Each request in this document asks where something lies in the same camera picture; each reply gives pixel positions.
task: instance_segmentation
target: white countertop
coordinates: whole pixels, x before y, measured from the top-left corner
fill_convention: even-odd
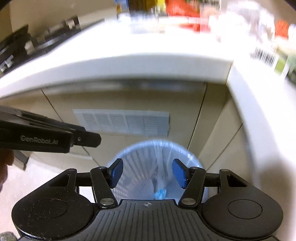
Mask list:
[[[0,78],[0,98],[65,83],[131,77],[227,84],[251,146],[257,185],[284,210],[285,228],[277,237],[296,240],[296,87],[262,63],[233,61],[205,34],[128,32],[114,21],[84,30]]]

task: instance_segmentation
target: blue trash can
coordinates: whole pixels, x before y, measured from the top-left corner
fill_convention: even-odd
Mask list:
[[[136,143],[119,152],[123,173],[112,189],[117,201],[121,199],[175,199],[178,203],[184,189],[180,188],[172,172],[172,161],[181,160],[187,167],[201,167],[196,157],[184,147],[164,140]]]

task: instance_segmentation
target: gas stove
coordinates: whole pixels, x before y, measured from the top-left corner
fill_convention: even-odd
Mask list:
[[[0,43],[0,76],[50,52],[82,30],[77,16],[48,28],[38,37],[31,36],[28,33],[28,27],[28,25],[21,27]]]

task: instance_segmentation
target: cabinet door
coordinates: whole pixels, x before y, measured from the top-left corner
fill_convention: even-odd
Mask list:
[[[0,99],[0,105],[33,112],[58,121],[61,120],[53,107],[50,105],[46,96],[43,94],[42,90],[30,91]],[[92,159],[90,159],[88,153],[80,146],[71,147],[70,153],[74,155],[41,152],[35,152],[34,154],[38,157],[40,161],[62,169],[67,169],[70,167],[81,169],[79,165],[79,160],[81,161],[81,159],[86,159],[88,162],[91,162],[90,165],[92,167],[97,166],[97,164]],[[28,152],[24,152],[24,154],[26,156],[30,155],[30,153]],[[74,163],[77,163],[77,165],[71,164],[71,159],[77,159],[76,162],[74,161]]]
[[[218,159],[241,125],[242,121],[232,98],[230,98],[224,105],[209,139],[198,156],[205,169],[212,166]]]
[[[207,84],[200,114],[188,148],[195,156],[200,155],[208,141],[228,95],[229,92],[225,85]]]
[[[108,91],[88,93],[44,93],[63,121],[79,124],[73,109],[150,110],[165,111],[170,115],[170,130],[167,137],[151,137],[100,133],[102,142],[97,148],[86,148],[100,164],[107,165],[122,149],[147,139],[167,139],[185,148],[188,147],[201,102],[204,86],[191,93],[163,91]]]
[[[220,169],[226,168],[248,182],[252,182],[252,164],[246,149],[246,134],[244,126],[241,126],[233,139],[223,150],[217,160],[208,169],[208,172],[219,173]]]

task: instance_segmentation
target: air vent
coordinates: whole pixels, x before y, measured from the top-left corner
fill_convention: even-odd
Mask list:
[[[168,112],[75,109],[73,113],[79,124],[88,131],[145,136],[168,135]]]

